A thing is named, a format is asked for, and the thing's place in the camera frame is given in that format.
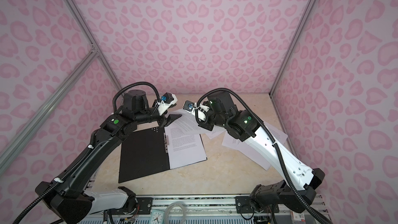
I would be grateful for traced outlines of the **grey and black file folder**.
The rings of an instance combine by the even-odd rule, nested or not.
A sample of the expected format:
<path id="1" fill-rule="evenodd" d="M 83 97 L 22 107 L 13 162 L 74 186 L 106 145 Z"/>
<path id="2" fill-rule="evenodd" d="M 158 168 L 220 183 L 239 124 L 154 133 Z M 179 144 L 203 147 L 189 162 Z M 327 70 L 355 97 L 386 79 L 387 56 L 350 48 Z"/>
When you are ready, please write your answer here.
<path id="1" fill-rule="evenodd" d="M 121 145 L 118 182 L 171 170 L 167 135 L 172 138 L 183 136 L 160 127 L 133 132 Z"/>

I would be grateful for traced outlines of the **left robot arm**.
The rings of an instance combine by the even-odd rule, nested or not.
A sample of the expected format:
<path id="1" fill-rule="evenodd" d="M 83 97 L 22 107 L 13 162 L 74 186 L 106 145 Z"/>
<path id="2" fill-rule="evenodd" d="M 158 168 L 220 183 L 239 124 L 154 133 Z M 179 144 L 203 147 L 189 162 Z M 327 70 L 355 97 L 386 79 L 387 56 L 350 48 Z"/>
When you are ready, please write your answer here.
<path id="1" fill-rule="evenodd" d="M 130 90 L 123 97 L 122 105 L 114 110 L 90 137 L 87 148 L 52 182 L 41 182 L 35 189 L 44 203 L 60 221 L 77 224 L 87 215 L 118 209 L 125 214 L 137 210 L 133 191 L 118 187 L 100 194 L 85 193 L 85 186 L 105 159 L 137 130 L 138 125 L 157 122 L 166 127 L 179 115 L 166 116 L 167 110 L 177 104 L 177 97 L 165 93 L 149 106 L 143 90 Z"/>

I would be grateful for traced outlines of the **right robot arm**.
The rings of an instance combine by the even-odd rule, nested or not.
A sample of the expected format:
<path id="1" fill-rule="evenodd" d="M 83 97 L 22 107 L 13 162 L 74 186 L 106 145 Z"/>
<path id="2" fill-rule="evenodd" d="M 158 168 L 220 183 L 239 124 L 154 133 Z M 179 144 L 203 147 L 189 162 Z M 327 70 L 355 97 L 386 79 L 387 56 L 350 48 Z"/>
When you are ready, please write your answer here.
<path id="1" fill-rule="evenodd" d="M 192 103 L 188 110 L 199 127 L 224 128 L 231 137 L 253 148 L 282 176 L 282 181 L 258 185 L 252 191 L 250 200 L 254 209 L 283 204 L 296 213 L 316 213 L 311 205 L 325 173 L 295 157 L 240 96 L 227 88 L 214 89 Z"/>

